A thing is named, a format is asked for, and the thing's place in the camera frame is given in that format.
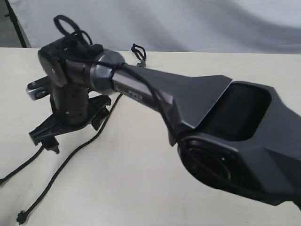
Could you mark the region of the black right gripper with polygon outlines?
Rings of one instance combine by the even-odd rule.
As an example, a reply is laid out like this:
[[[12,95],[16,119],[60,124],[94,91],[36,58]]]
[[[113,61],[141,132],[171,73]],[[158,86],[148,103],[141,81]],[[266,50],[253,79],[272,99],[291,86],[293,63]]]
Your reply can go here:
[[[55,98],[50,97],[52,114],[38,127],[29,133],[29,136],[37,146],[42,143],[47,151],[59,154],[59,143],[55,136],[74,132],[85,128],[88,124],[97,130],[100,122],[108,115],[106,106],[111,104],[107,95],[72,97],[71,101],[58,109],[55,105]]]

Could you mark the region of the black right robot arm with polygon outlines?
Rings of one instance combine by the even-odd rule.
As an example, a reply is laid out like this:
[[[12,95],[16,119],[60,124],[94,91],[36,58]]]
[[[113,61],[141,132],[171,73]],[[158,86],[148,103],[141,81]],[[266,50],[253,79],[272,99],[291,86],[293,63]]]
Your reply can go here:
[[[56,136],[108,118],[120,93],[160,113],[170,145],[205,185],[270,205],[301,204],[301,118],[273,87],[223,75],[187,77],[128,65],[101,45],[62,38],[38,51],[44,78],[27,86],[50,96],[52,114],[30,133],[58,151]]]

